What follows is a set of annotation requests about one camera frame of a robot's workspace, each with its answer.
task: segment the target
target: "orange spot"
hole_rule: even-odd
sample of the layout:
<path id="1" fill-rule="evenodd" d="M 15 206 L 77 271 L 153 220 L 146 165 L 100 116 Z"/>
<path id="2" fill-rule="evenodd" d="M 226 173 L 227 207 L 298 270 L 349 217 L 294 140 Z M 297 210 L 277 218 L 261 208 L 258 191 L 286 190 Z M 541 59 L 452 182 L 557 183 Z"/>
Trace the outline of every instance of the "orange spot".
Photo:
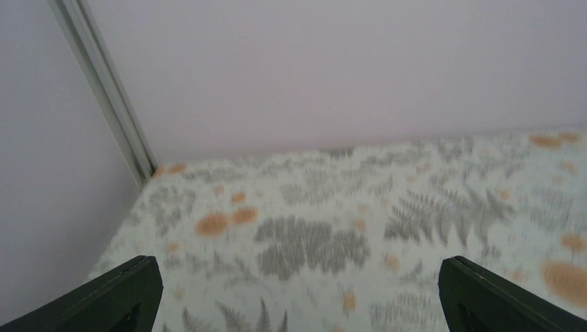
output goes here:
<path id="1" fill-rule="evenodd" d="M 367 204 L 359 204 L 359 211 L 360 212 L 365 212 L 367 210 L 369 210 L 369 205 L 367 205 Z"/>
<path id="2" fill-rule="evenodd" d="M 354 311 L 354 307 L 354 291 L 352 289 L 349 289 L 343 293 L 343 311 L 345 314 L 351 313 L 352 311 Z"/>
<path id="3" fill-rule="evenodd" d="M 499 195 L 501 199 L 509 199 L 512 197 L 512 193 L 510 193 L 507 189 L 499 189 L 497 191 L 497 195 Z"/>
<path id="4" fill-rule="evenodd" d="M 562 176 L 553 176 L 552 183 L 555 185 L 563 185 L 565 183 L 565 179 Z"/>
<path id="5" fill-rule="evenodd" d="M 186 290 L 182 287 L 178 287 L 173 291 L 173 296 L 176 299 L 183 299 L 183 297 L 186 296 Z"/>
<path id="6" fill-rule="evenodd" d="M 572 252 L 585 250 L 585 240 L 578 234 L 565 234 L 561 237 L 561 245 Z"/>
<path id="7" fill-rule="evenodd" d="M 583 140 L 583 134 L 582 133 L 573 133 L 571 131 L 564 131 L 559 134 L 559 138 L 564 140 L 565 142 L 575 143 L 575 142 L 580 142 L 581 140 Z"/>
<path id="8" fill-rule="evenodd" d="M 577 166 L 573 163 L 561 163 L 561 168 L 568 171 L 571 174 L 577 173 Z"/>
<path id="9" fill-rule="evenodd" d="M 544 282 L 554 294 L 575 306 L 587 307 L 587 270 L 564 261 L 548 262 Z"/>
<path id="10" fill-rule="evenodd" d="M 231 218 L 234 223 L 242 225 L 243 223 L 253 222 L 257 218 L 258 212 L 254 207 L 241 207 L 233 212 Z"/>
<path id="11" fill-rule="evenodd" d="M 174 253 L 178 252 L 179 251 L 179 243 L 177 243 L 177 242 L 167 243 L 167 245 L 165 246 L 165 251 L 168 254 L 174 254 Z"/>
<path id="12" fill-rule="evenodd" d="M 396 255 L 387 255 L 386 256 L 386 265 L 396 271 L 399 269 L 399 259 L 397 258 Z"/>
<path id="13" fill-rule="evenodd" d="M 533 135 L 528 138 L 533 145 L 537 147 L 545 147 L 548 149 L 558 149 L 562 146 L 563 140 L 547 135 Z"/>
<path id="14" fill-rule="evenodd" d="M 363 219 L 357 219 L 354 222 L 354 227 L 356 228 L 356 230 L 358 230 L 359 232 L 365 232 L 365 230 L 367 229 L 366 225 L 365 225 L 365 221 Z"/>
<path id="15" fill-rule="evenodd" d="M 167 173 L 167 171 L 165 170 L 164 167 L 158 167 L 157 170 L 153 173 L 153 177 L 158 178 L 158 177 L 164 175 L 165 173 Z"/>
<path id="16" fill-rule="evenodd" d="M 169 169 L 168 169 L 168 173 L 169 174 L 179 174 L 179 173 L 185 171 L 186 167 L 187 166 L 185 163 L 171 165 L 171 167 L 169 167 Z"/>
<path id="17" fill-rule="evenodd" d="M 203 237 L 216 237 L 228 227 L 226 214 L 214 212 L 207 214 L 196 223 L 196 234 Z"/>
<path id="18" fill-rule="evenodd" d="M 216 194 L 216 196 L 224 194 L 224 186 L 217 185 L 216 187 L 214 187 L 214 194 Z"/>
<path id="19" fill-rule="evenodd" d="M 242 202 L 244 202 L 245 197 L 246 197 L 246 194 L 244 192 L 237 192 L 237 193 L 233 194 L 233 197 L 232 197 L 233 203 L 242 203 Z"/>

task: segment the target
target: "bedsheet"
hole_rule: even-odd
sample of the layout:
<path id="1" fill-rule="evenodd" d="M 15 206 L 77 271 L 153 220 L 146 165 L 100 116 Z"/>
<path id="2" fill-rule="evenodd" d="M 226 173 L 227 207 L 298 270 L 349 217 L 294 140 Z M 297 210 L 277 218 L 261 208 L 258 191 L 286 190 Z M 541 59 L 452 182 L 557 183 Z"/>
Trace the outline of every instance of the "bedsheet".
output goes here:
<path id="1" fill-rule="evenodd" d="M 447 331 L 463 255 L 585 318 L 586 129 L 166 165 L 89 279 L 154 255 L 154 331 Z"/>

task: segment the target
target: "white wall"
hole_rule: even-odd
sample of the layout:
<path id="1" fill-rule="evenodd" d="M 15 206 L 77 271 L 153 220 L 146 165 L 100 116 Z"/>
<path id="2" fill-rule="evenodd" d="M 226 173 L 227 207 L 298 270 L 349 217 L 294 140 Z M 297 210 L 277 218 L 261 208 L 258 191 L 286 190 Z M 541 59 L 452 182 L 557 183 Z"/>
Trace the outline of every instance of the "white wall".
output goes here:
<path id="1" fill-rule="evenodd" d="M 587 122 L 587 1 L 89 0 L 156 159 Z"/>
<path id="2" fill-rule="evenodd" d="M 138 186 L 44 1 L 0 1 L 0 324 L 82 284 Z"/>

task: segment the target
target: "metal door frame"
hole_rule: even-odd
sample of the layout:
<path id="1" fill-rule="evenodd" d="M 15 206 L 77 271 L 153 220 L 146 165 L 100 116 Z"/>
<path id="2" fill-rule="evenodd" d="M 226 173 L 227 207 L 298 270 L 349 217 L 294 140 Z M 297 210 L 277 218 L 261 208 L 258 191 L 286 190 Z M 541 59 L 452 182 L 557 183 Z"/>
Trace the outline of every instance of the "metal door frame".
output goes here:
<path id="1" fill-rule="evenodd" d="M 141 187 L 156 163 L 86 0 L 48 0 L 133 175 Z"/>

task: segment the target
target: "floral fabric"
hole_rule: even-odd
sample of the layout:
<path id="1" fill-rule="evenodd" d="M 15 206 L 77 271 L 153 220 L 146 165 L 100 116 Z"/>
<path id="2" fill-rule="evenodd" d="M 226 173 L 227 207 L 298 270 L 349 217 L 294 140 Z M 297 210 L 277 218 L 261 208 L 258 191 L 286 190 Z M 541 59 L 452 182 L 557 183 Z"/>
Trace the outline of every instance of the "floral fabric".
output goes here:
<path id="1" fill-rule="evenodd" d="M 587 317 L 586 129 L 168 165 L 89 278 L 155 256 L 154 331 L 447 331 L 463 255 Z"/>

